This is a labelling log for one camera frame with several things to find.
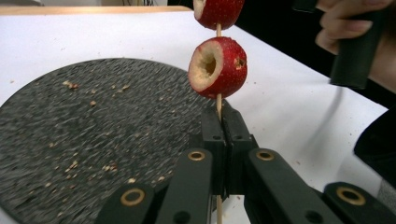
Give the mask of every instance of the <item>apple skin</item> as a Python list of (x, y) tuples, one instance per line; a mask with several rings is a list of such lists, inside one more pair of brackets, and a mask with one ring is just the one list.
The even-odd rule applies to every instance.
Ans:
[(245, 0), (193, 0), (194, 17), (205, 28), (217, 30), (220, 23), (225, 30), (235, 24), (244, 4)]
[(245, 83), (247, 75), (245, 51), (226, 36), (213, 37), (199, 45), (192, 54), (188, 73), (191, 87), (211, 99), (220, 93), (221, 98), (234, 94)]

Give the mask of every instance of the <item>apple core hole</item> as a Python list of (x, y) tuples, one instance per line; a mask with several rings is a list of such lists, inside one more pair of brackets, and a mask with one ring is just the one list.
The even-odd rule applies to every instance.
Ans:
[(205, 70), (209, 76), (212, 76), (212, 74), (215, 72), (216, 69), (216, 59), (214, 55), (210, 55), (208, 57), (208, 63), (205, 64)]

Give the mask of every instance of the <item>black handle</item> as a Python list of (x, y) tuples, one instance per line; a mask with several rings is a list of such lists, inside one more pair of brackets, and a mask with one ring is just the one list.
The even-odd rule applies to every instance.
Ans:
[(388, 10), (383, 9), (352, 18), (372, 21), (373, 26), (365, 35), (340, 40), (339, 53), (332, 65), (331, 84), (352, 89), (366, 87), (387, 14)]

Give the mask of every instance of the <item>black rubber mat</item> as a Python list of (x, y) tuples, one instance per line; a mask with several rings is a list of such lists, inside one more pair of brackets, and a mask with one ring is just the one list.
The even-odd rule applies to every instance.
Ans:
[(121, 184), (172, 176), (213, 104), (163, 63), (105, 59), (50, 72), (0, 108), (0, 203), (20, 223), (93, 223)]

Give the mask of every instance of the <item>red apple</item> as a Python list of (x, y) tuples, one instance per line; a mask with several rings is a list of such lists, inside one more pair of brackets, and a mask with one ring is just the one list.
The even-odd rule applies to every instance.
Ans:
[(226, 98), (238, 91), (248, 74), (247, 55), (230, 37), (218, 36), (199, 45), (191, 57), (189, 82), (200, 95)]
[(194, 17), (206, 28), (216, 30), (220, 23), (225, 30), (235, 24), (244, 3), (245, 0), (193, 0)]

